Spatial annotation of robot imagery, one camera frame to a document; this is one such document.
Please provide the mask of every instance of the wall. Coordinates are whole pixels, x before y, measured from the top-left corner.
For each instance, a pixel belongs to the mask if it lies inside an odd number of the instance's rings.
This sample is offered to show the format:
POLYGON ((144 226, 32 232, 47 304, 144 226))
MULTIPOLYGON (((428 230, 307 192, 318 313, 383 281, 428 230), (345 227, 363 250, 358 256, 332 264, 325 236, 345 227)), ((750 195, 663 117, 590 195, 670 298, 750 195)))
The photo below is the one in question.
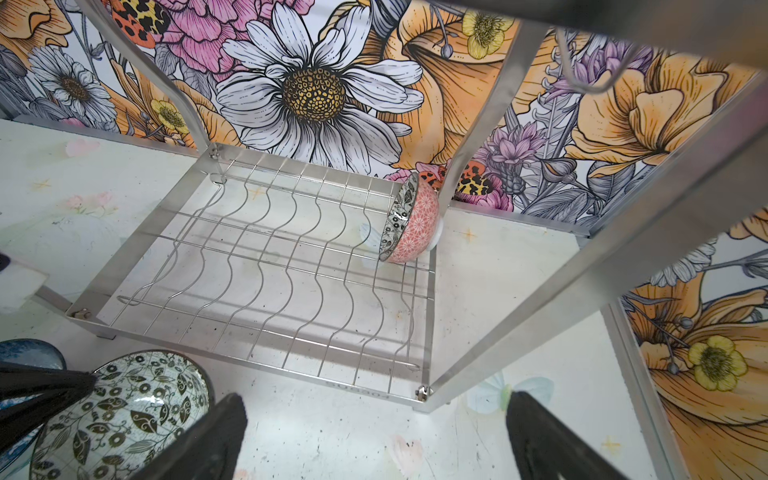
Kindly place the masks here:
MULTIPOLYGON (((442 186, 518 22, 422 0, 106 2, 195 103, 215 141, 442 186)), ((21 113, 191 146, 169 99, 74 0, 0 3, 0 94, 21 113)), ((629 45, 570 34, 576 75, 609 76, 629 45)), ((576 94, 542 43, 457 198, 590 227, 754 74, 642 48, 620 82, 576 94)))
POLYGON ((692 478, 768 478, 768 210, 622 298, 692 478))

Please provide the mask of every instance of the metal post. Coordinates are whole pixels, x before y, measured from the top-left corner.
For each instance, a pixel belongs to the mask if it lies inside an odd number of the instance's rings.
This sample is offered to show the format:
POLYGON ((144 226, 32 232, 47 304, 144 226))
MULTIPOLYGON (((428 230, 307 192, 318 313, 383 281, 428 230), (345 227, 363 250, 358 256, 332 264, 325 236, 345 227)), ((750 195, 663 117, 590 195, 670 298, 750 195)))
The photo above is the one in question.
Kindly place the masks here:
POLYGON ((161 69, 149 61, 147 55, 142 52, 139 47, 134 45, 131 40, 123 35, 112 19, 109 18, 107 11, 101 5, 101 2, 94 2, 92 0, 76 1, 85 16, 88 17, 88 20, 96 26, 104 38, 106 38, 113 46, 117 47, 118 51, 124 55, 135 68, 141 70, 142 74, 146 75, 152 83, 157 85, 157 87, 170 98, 173 104, 176 105, 176 108, 179 109, 179 113, 184 119, 184 123, 187 124, 187 128, 189 128, 197 150, 200 152, 206 150, 208 144, 210 144, 210 139, 192 100, 179 90, 161 69))
POLYGON ((768 204, 768 82, 713 114, 620 216, 430 386, 431 412, 768 204))
POLYGON ((507 56, 504 58, 502 69, 498 72, 493 89, 488 94, 480 113, 475 117, 461 144, 456 148, 448 171, 445 172, 445 181, 438 196, 441 217, 448 211, 453 193, 456 191, 456 185, 458 185, 458 179, 461 177, 467 162, 472 159, 472 155, 493 132, 518 93, 520 85, 525 79, 525 74, 531 68, 549 29, 547 25, 542 23, 520 20, 517 22, 519 22, 518 32, 509 47, 507 56))

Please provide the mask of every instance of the dish rack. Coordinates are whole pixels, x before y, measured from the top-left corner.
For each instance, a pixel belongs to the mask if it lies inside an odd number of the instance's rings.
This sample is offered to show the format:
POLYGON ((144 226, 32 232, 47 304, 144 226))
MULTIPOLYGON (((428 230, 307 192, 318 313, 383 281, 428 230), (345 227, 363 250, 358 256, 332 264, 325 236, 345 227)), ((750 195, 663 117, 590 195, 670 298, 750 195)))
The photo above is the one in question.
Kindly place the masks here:
MULTIPOLYGON (((519 18, 551 14, 517 12, 517 2, 481 3, 519 18)), ((211 144, 194 106, 115 28, 100 2, 78 4, 177 105, 203 153, 74 303, 42 290, 73 322, 100 336, 127 336, 432 412, 602 308, 638 415, 655 425, 659 438, 667 432, 654 442, 674 444, 616 299, 768 204, 764 75, 626 195, 563 267, 433 375, 435 326, 442 320, 435 314, 437 253, 405 266, 378 260, 376 235, 400 185, 211 144)), ((563 15, 552 22, 655 44, 631 25, 611 30, 563 15)), ((452 204, 450 187, 504 115, 547 31, 548 24, 529 20, 518 27, 446 172, 441 215, 452 204)), ((664 45, 688 45, 686 35, 662 34, 664 45)), ((735 55, 732 50, 721 53, 735 55)), ((525 215, 474 210, 551 226, 525 215)), ((674 448, 658 451, 668 455, 674 448)))

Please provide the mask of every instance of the red floral bowl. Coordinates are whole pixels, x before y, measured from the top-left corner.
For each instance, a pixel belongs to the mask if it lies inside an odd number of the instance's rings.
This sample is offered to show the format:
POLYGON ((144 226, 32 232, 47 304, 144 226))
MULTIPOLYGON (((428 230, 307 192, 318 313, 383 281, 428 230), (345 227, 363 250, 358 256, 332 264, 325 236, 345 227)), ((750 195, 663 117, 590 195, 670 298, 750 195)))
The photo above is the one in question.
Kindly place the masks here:
POLYGON ((406 263, 436 243, 442 222, 439 221, 437 193, 413 172, 402 185, 395 202, 389 208, 379 259, 391 263, 406 263))

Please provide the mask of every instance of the bowl rim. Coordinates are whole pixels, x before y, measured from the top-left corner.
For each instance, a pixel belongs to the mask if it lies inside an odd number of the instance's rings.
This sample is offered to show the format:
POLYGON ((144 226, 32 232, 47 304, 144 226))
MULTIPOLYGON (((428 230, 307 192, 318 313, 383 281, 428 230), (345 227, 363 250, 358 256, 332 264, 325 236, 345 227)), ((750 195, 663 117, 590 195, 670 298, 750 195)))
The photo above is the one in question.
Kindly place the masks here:
POLYGON ((421 175, 418 171, 411 172, 411 174, 408 176, 405 182, 403 182, 402 187, 400 187, 400 190, 397 192, 397 196, 395 197, 395 201, 392 202, 392 205, 389 206, 389 210, 386 214, 386 222, 384 223, 384 228, 382 230, 382 237, 379 241, 379 261, 386 262, 388 258, 392 256, 393 253, 395 253, 395 249, 397 249, 398 244, 400 243, 400 239, 402 239, 402 235, 406 232, 406 229, 408 228, 408 222, 411 220, 411 214, 413 213, 413 209, 416 206, 416 200, 419 197, 419 188, 421 187, 421 175), (414 184, 412 187, 413 190, 413 203, 406 206, 406 210, 404 211, 404 217, 401 216, 400 220, 402 222, 402 230, 400 231, 399 235, 396 235, 396 237, 392 240, 392 246, 389 249, 385 249, 385 241, 384 236, 386 234, 386 228, 388 226, 392 225, 391 217, 392 217, 392 211, 395 209, 396 206, 399 206, 404 201, 404 196, 406 195, 406 188, 409 187, 410 184, 414 184))

